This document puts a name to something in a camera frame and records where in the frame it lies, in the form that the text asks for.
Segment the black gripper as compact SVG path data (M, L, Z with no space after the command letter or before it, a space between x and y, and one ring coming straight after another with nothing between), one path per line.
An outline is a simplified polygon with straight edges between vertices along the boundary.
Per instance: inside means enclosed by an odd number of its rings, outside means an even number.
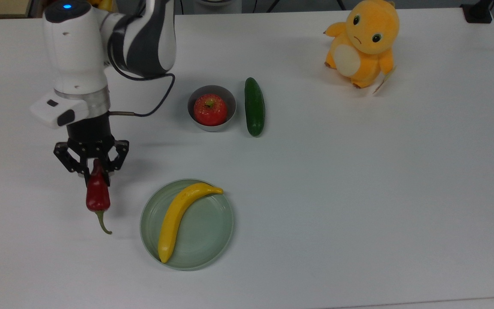
M77 173L84 179L90 178L88 160L100 159L103 178L110 186L111 174L121 170L129 153L130 143L125 139L114 139L109 115L77 121L67 125L66 129L68 141L57 142L54 147L57 159L70 173ZM112 149L116 151L113 160L109 156Z

